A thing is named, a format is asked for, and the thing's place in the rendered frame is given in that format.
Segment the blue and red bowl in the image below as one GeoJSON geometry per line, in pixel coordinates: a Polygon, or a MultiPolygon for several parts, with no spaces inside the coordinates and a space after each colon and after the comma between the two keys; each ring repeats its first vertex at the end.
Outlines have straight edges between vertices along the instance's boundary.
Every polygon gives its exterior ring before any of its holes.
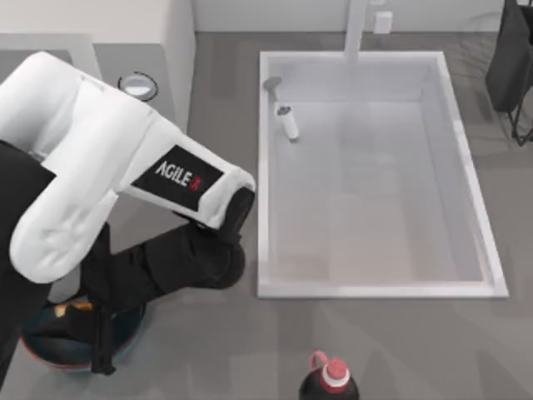
{"type": "MultiPolygon", "coordinates": [[[[95,305],[85,299],[52,304],[24,323],[22,345],[37,360],[68,372],[92,372],[95,305]]],[[[112,363],[138,335],[146,306],[112,313],[112,363]]]]}

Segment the white and grey cabinet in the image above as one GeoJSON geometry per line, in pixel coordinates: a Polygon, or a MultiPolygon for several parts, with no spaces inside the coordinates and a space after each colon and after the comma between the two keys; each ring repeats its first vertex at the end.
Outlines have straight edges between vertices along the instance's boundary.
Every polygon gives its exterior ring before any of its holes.
{"type": "Polygon", "coordinates": [[[0,0],[0,83],[37,51],[114,87],[144,74],[157,87],[149,104],[181,130],[195,50],[191,0],[0,0]]]}

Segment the dark bottle with red cap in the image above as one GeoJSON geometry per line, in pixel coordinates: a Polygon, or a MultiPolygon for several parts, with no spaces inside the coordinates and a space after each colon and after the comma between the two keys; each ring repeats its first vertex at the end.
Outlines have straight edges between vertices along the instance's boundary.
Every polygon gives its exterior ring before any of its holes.
{"type": "Polygon", "coordinates": [[[346,362],[317,350],[310,357],[310,371],[301,382],[298,400],[361,400],[361,395],[346,362]]]}

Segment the white cylinder with grey end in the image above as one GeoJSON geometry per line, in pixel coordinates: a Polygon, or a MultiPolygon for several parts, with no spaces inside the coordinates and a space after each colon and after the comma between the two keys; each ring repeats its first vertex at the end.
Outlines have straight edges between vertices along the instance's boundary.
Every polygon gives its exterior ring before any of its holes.
{"type": "Polygon", "coordinates": [[[300,137],[300,131],[292,107],[280,105],[276,110],[276,118],[290,141],[296,141],[300,137]]]}

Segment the white sink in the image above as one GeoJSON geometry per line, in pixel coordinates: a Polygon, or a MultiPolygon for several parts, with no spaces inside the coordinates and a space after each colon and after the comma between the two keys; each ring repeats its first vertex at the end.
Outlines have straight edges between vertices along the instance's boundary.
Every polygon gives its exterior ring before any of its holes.
{"type": "Polygon", "coordinates": [[[507,298],[446,57],[266,51],[261,298],[507,298]],[[276,118],[292,107],[300,137],[276,118]]]}

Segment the tall white tap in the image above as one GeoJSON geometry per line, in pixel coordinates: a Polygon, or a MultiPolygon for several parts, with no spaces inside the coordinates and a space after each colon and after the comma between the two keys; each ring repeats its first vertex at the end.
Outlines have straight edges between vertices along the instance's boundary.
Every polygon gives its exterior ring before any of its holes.
{"type": "Polygon", "coordinates": [[[359,56],[368,3],[369,0],[349,0],[348,3],[344,55],[349,63],[355,63],[359,56]]]}

